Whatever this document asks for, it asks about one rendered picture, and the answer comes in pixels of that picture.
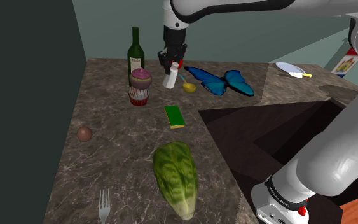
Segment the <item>colourful wall picture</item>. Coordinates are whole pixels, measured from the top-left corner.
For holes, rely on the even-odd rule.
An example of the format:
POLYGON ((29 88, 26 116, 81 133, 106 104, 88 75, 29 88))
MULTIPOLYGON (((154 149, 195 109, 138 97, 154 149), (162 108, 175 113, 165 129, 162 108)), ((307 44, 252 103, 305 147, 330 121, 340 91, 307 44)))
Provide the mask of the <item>colourful wall picture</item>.
POLYGON ((331 72, 342 78, 356 65, 356 63, 358 63, 358 54, 353 48, 350 48, 331 72))

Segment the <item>green wine bottle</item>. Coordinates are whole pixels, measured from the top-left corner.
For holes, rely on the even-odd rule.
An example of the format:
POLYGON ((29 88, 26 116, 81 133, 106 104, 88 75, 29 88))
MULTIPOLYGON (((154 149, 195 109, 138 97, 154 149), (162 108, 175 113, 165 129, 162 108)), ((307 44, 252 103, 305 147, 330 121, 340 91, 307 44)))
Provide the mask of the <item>green wine bottle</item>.
POLYGON ((132 71, 139 68, 144 68, 144 51, 139 44, 139 28, 132 27, 132 44, 127 52, 128 75, 132 71))

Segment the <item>white plate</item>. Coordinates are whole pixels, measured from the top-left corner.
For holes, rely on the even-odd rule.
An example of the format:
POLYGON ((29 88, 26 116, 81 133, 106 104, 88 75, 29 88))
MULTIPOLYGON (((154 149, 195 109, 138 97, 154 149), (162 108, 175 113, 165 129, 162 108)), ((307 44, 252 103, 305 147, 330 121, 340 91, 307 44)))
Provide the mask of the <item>white plate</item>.
POLYGON ((276 62, 275 65, 285 71, 285 72, 295 72, 295 73, 303 73, 305 74, 305 71, 302 70, 300 67, 298 66, 295 66, 293 64, 290 64, 290 63, 286 63, 286 62, 276 62))

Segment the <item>green and yellow sponge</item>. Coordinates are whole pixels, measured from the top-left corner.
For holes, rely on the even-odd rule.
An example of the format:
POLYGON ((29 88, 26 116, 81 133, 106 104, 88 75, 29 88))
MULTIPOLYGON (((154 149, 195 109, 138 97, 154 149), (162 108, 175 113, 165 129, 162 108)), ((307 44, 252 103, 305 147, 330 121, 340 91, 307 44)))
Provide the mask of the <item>green and yellow sponge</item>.
POLYGON ((184 119, 178 106, 165 106, 164 110, 171 129, 185 126, 184 119))

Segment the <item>blue butterfly figure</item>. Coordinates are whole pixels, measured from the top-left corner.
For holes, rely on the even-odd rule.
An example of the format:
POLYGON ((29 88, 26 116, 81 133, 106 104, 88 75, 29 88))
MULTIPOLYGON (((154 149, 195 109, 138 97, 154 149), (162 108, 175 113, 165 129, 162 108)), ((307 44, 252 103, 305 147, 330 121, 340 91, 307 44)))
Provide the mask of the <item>blue butterfly figure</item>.
POLYGON ((184 66, 184 69, 201 81, 201 85, 214 95, 223 95, 228 87, 242 95, 254 95, 253 89, 238 70, 226 71, 222 77, 218 77, 196 67, 184 66))

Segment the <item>brown ball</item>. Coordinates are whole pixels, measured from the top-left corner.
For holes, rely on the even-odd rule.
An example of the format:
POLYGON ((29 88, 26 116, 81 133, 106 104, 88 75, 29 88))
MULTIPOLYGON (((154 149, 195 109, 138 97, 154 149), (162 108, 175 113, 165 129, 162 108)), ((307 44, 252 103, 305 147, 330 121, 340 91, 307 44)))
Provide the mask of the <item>brown ball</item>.
POLYGON ((92 130, 88 127, 80 127, 76 135, 81 142, 87 142, 91 140, 93 136, 92 130))

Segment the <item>silver fork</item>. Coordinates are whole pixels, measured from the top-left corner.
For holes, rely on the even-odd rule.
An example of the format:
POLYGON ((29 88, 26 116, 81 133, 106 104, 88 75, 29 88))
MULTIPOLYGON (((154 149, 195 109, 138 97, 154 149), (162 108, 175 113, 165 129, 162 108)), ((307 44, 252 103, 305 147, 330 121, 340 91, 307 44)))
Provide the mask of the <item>silver fork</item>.
POLYGON ((99 193, 98 214, 102 224, 106 223, 111 210, 109 189, 101 190, 99 193))

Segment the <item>green romaine lettuce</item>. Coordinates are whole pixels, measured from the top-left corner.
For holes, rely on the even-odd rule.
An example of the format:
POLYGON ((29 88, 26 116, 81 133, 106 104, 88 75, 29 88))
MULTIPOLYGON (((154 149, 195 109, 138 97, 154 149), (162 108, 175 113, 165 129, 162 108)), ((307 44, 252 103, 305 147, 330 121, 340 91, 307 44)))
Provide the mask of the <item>green romaine lettuce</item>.
POLYGON ((192 219, 198 178, 190 147, 182 141, 159 146, 153 155, 153 172, 166 202, 182 220, 192 219))

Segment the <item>red wrapper cupcake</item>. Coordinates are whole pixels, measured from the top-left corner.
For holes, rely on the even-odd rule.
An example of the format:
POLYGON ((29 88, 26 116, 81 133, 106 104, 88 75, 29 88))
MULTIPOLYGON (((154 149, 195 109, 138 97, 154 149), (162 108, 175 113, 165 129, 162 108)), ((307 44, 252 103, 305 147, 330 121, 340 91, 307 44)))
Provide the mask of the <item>red wrapper cupcake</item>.
POLYGON ((128 91, 130 102, 134 106, 145 106, 149 100, 149 90, 130 87, 128 91))

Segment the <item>small white bottle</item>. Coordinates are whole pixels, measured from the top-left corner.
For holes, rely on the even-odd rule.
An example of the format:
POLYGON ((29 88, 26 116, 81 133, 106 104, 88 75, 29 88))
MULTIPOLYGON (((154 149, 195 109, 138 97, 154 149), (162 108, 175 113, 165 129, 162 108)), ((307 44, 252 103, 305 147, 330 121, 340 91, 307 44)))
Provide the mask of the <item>small white bottle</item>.
POLYGON ((171 63, 170 73, 166 74, 163 80, 163 86, 167 89, 172 89, 175 85, 179 64, 177 62, 171 63))

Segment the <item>pink frosted cupcake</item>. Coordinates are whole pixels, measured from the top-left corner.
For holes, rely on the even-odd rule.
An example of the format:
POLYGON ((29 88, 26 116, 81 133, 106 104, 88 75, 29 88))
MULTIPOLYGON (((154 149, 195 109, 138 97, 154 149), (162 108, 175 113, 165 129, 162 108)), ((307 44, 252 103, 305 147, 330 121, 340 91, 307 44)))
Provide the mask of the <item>pink frosted cupcake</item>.
POLYGON ((140 90, 149 88, 153 80, 151 74, 142 67, 133 70, 129 78, 132 86, 140 90))

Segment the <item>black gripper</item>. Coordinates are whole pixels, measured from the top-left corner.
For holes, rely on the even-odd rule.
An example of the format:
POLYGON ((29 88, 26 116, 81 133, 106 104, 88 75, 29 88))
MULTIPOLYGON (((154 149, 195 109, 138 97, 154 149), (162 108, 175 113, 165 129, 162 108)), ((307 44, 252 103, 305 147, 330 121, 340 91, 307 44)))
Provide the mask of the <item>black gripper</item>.
POLYGON ((163 40, 165 49, 158 52, 158 58, 165 74, 170 74, 172 60, 183 60, 187 49, 187 44, 184 43, 185 38, 186 28, 176 30, 167 26, 164 27, 163 40))

